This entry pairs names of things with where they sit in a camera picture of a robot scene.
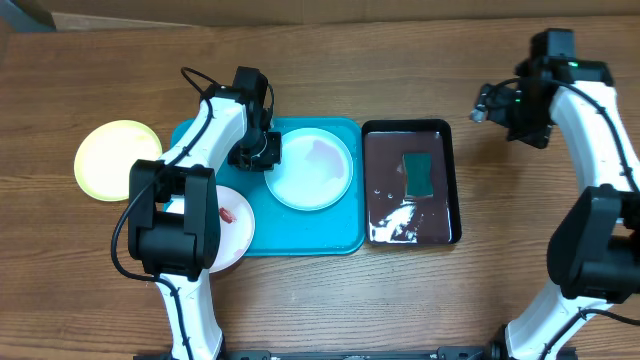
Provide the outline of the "light blue plate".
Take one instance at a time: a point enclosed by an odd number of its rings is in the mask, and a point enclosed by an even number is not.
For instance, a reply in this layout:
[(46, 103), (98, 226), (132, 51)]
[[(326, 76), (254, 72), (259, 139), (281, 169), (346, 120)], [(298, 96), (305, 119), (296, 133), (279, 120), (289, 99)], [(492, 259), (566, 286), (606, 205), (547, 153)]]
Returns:
[(264, 177), (285, 206), (316, 211), (338, 202), (353, 174), (353, 158), (342, 140), (327, 130), (299, 128), (283, 135), (281, 162)]

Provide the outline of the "green scouring sponge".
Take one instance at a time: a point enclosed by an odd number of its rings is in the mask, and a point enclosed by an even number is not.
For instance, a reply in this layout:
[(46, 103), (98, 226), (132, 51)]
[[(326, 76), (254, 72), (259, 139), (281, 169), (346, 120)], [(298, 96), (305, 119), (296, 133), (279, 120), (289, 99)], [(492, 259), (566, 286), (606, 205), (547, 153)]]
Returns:
[(428, 153), (405, 153), (403, 155), (405, 196), (407, 198), (424, 198), (433, 195), (431, 165), (432, 159)]

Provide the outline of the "yellow plate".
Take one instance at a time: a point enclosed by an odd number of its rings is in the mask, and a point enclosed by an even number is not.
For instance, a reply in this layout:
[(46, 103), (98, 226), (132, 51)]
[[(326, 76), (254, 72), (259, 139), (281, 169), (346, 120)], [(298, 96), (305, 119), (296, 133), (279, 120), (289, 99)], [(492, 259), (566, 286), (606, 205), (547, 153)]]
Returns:
[(147, 125), (116, 120), (93, 130), (80, 144), (74, 159), (74, 176), (90, 197), (118, 202), (129, 197), (129, 173), (139, 160), (156, 160), (162, 144)]

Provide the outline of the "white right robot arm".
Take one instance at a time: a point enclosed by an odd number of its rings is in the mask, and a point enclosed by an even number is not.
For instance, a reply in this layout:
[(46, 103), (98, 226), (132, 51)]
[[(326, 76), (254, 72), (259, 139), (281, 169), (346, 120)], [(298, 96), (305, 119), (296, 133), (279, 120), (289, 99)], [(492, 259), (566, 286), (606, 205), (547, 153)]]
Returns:
[(510, 141), (565, 140), (580, 196), (549, 240), (549, 279), (504, 325), (483, 359), (574, 359), (567, 342), (592, 318), (638, 325), (611, 312), (639, 291), (639, 158), (617, 106), (609, 67), (581, 60), (569, 29), (532, 37), (514, 78), (484, 85), (470, 117), (505, 127)]

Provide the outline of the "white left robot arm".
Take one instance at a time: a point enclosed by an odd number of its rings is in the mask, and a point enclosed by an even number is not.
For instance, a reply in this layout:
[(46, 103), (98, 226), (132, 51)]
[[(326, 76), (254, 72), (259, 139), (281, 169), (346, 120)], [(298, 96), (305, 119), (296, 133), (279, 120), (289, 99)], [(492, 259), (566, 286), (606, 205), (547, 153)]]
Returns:
[(161, 291), (173, 337), (167, 359), (224, 356), (209, 278), (221, 243), (221, 165), (264, 172), (281, 161), (273, 88), (258, 69), (238, 67), (231, 85), (211, 80), (198, 93), (198, 114), (179, 141), (132, 165), (129, 204), (112, 236), (127, 233), (129, 254), (143, 266), (139, 280)]

